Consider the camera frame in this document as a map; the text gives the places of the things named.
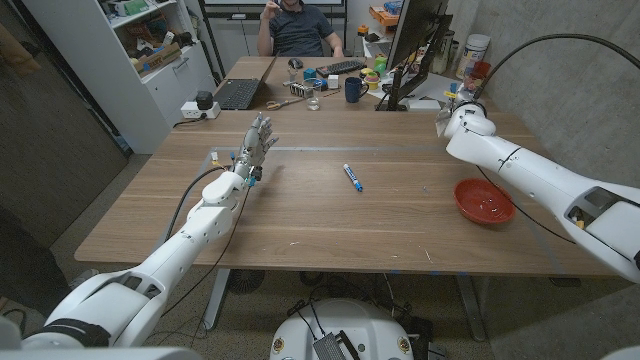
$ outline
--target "whiteboard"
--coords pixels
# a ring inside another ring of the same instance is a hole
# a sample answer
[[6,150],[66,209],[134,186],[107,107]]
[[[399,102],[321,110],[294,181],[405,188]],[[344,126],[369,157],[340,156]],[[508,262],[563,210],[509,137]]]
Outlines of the whiteboard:
[[[334,5],[342,6],[343,0],[304,0],[305,4],[310,5]],[[204,0],[207,5],[264,5],[267,0]]]

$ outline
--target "man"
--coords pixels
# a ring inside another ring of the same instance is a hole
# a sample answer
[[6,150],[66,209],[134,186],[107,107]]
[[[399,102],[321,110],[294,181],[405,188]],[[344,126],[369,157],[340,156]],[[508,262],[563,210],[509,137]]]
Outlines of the man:
[[324,56],[321,40],[343,57],[342,40],[324,14],[302,0],[280,0],[281,6],[267,2],[260,16],[258,53],[260,56]]

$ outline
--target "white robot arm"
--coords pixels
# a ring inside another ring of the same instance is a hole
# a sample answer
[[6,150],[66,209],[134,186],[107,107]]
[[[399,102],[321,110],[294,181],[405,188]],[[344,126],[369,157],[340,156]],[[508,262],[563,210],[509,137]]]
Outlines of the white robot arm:
[[447,152],[500,175],[549,210],[577,244],[640,283],[640,190],[586,178],[495,136],[484,108],[467,99],[444,111],[446,127],[438,120],[451,139]]
[[270,119],[258,115],[234,165],[205,187],[202,200],[175,235],[142,264],[84,282],[58,305],[42,330],[22,341],[21,348],[141,345],[198,254],[231,228],[236,197],[247,189],[251,177],[260,180],[264,156],[278,140],[269,140],[271,132]]

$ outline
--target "mouse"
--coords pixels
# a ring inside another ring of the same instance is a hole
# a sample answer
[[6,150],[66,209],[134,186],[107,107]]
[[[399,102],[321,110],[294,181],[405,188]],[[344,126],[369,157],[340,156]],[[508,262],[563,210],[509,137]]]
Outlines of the mouse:
[[298,58],[291,58],[289,59],[289,66],[291,66],[294,69],[302,69],[304,64],[302,63],[302,60]]
[[380,36],[378,36],[378,34],[376,33],[371,33],[367,36],[364,37],[366,42],[376,42],[378,40],[380,40]]

